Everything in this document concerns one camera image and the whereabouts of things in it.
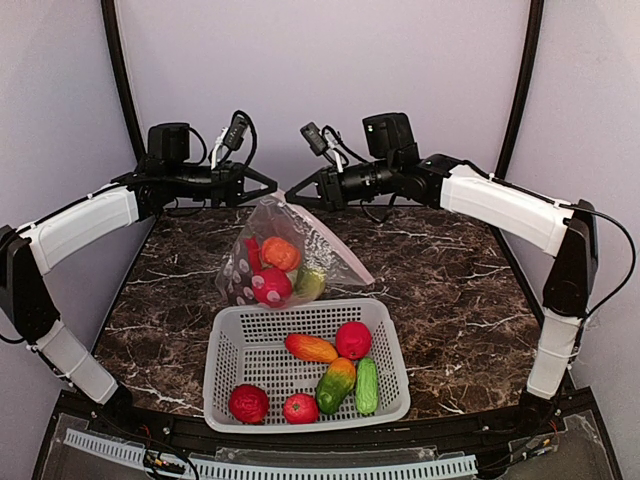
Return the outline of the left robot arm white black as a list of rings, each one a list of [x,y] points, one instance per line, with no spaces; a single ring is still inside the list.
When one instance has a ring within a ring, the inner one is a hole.
[[[134,170],[40,219],[1,229],[1,310],[17,333],[13,343],[24,344],[98,407],[129,404],[131,394],[65,323],[49,276],[105,237],[160,216],[175,200],[234,207],[277,187],[251,166],[258,135],[247,113],[234,112],[194,161],[190,138],[197,133],[184,122],[155,125]]]

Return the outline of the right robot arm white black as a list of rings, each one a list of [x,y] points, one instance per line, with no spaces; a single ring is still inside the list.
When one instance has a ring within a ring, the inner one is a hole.
[[[469,160],[443,154],[423,159],[404,113],[369,116],[362,123],[370,160],[316,171],[286,192],[287,202],[333,212],[350,202],[395,195],[482,221],[553,257],[543,288],[541,336],[525,388],[530,396],[552,399],[587,318],[598,268],[593,206],[530,192]]]

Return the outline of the clear zip top bag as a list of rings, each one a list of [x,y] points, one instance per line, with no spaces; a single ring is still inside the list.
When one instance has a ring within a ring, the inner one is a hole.
[[[215,278],[229,305],[270,309],[314,301],[329,285],[373,282],[333,231],[280,191],[258,201]]]

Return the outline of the yellow lemon toy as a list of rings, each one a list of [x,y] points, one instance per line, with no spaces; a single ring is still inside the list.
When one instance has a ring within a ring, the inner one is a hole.
[[[294,294],[304,300],[312,301],[321,296],[326,286],[324,270],[303,266],[298,270],[294,284]]]

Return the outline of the orange pumpkin toy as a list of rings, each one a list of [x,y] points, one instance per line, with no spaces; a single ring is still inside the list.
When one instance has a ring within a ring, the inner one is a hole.
[[[302,261],[299,249],[281,237],[267,238],[261,247],[261,257],[265,264],[284,272],[296,270]]]

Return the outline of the red chili pepper toy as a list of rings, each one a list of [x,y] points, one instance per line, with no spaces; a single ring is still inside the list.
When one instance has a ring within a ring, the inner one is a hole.
[[[248,263],[251,267],[251,271],[254,274],[258,274],[262,271],[263,265],[261,260],[261,247],[255,237],[251,237],[245,240],[247,247]]]

